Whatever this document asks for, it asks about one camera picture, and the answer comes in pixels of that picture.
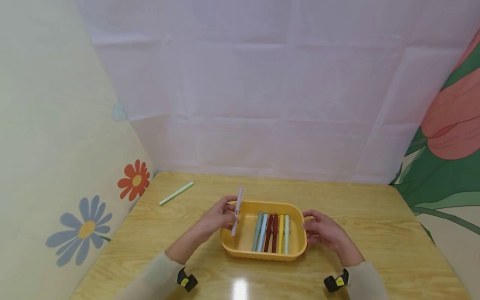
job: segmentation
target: dark red marker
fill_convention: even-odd
[[[268,217],[267,233],[265,234],[264,252],[268,252],[268,244],[270,243],[270,235],[272,234],[273,215]]]
[[[273,219],[272,253],[276,253],[276,235],[278,234],[278,215]]]

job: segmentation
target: sleeve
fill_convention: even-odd
[[[378,274],[371,262],[347,268],[347,290],[351,300],[387,300],[388,295]]]
[[[157,255],[142,273],[115,297],[115,300],[165,299],[177,286],[178,273],[185,266]]]

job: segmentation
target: plastic tray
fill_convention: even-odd
[[[252,251],[255,225],[257,224],[259,212],[264,214],[290,216],[288,254]],[[264,260],[292,261],[299,257],[307,248],[307,235],[302,227],[304,222],[303,215],[298,208],[291,204],[242,201],[239,221],[237,232],[234,237],[231,235],[230,230],[223,228],[220,232],[222,246],[232,256]],[[273,239],[270,237],[270,250],[272,247],[272,241]]]

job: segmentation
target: wall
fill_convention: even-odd
[[[480,31],[425,115],[393,186],[480,299]]]
[[[68,299],[151,163],[72,1],[4,1],[0,36],[0,298]]]
[[[326,181],[392,181],[480,26],[478,0],[76,3],[156,168]]]

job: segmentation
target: yellow marker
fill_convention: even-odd
[[[278,223],[278,246],[277,246],[277,253],[282,253],[282,245],[283,245],[283,223],[285,217],[280,215],[280,222]]]

